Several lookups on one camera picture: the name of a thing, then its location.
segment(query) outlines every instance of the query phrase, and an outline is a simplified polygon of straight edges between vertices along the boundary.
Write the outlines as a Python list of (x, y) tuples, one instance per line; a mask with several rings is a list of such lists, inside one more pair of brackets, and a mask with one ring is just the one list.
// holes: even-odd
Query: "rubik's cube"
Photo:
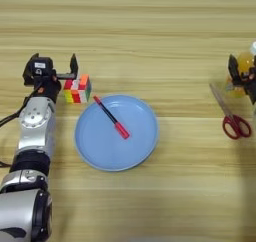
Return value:
[(64, 95), (67, 102), (84, 103), (88, 102), (92, 90), (89, 75), (81, 75), (76, 80), (66, 80)]

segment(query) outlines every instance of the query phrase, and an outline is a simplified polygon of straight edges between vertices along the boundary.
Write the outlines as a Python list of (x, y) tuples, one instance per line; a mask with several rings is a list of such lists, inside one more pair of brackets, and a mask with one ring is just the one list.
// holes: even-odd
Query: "red marker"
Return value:
[(121, 136), (124, 139), (127, 139), (130, 135), (126, 131), (126, 129), (117, 121), (117, 119), (111, 114), (111, 112), (103, 105), (101, 100), (97, 96), (93, 96), (93, 99), (95, 102), (99, 104), (99, 106), (102, 108), (102, 110), (108, 115), (108, 117), (112, 120), (112, 122), (115, 124), (116, 130), (121, 134)]

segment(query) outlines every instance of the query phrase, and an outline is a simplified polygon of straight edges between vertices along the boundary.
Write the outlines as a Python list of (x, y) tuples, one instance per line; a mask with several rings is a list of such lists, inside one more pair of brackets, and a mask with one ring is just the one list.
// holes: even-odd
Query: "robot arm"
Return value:
[(75, 79), (78, 66), (60, 78), (50, 58), (32, 56), (23, 77), (25, 85), (42, 84), (21, 111), (21, 136), (15, 157), (0, 186), (0, 242), (43, 242), (51, 234), (52, 199), (48, 174), (54, 149), (55, 103), (59, 79)]

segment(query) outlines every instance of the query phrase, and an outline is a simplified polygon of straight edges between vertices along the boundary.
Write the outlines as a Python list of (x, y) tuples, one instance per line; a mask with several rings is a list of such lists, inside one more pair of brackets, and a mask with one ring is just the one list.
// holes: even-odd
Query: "scissors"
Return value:
[[(247, 121), (245, 121), (243, 118), (233, 115), (228, 106), (224, 103), (220, 92), (218, 89), (210, 84), (210, 88), (212, 90), (212, 93), (214, 97), (216, 98), (217, 102), (219, 103), (220, 107), (222, 108), (225, 117), (222, 122), (222, 128), (226, 135), (230, 137), (233, 140), (237, 140), (240, 137), (250, 137), (252, 134), (252, 129)], [(228, 127), (231, 128), (233, 133), (230, 133), (227, 129)]]

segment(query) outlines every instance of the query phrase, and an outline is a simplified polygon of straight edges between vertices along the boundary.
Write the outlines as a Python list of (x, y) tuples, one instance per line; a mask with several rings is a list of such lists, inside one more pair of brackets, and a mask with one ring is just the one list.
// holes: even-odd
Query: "red scissors handle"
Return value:
[[(232, 128), (234, 134), (229, 133), (227, 126)], [(232, 117), (226, 116), (223, 120), (222, 127), (226, 135), (234, 140), (240, 137), (250, 137), (252, 134), (249, 123), (236, 115)]]

